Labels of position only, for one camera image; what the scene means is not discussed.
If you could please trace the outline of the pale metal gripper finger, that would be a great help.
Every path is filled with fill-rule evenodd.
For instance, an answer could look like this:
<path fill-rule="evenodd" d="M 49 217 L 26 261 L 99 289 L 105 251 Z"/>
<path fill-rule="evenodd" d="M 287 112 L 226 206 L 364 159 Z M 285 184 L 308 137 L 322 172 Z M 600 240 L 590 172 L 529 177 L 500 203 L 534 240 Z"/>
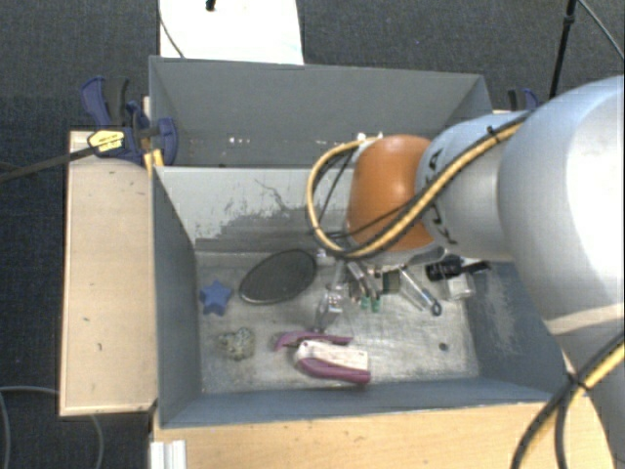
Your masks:
<path fill-rule="evenodd" d="M 327 285 L 326 288 L 326 318 L 334 321 L 343 313 L 345 300 L 345 286 L 343 284 Z"/>
<path fill-rule="evenodd" d="M 317 332 L 325 332 L 332 320 L 333 302 L 329 295 L 325 294 L 315 310 L 313 329 Z"/>

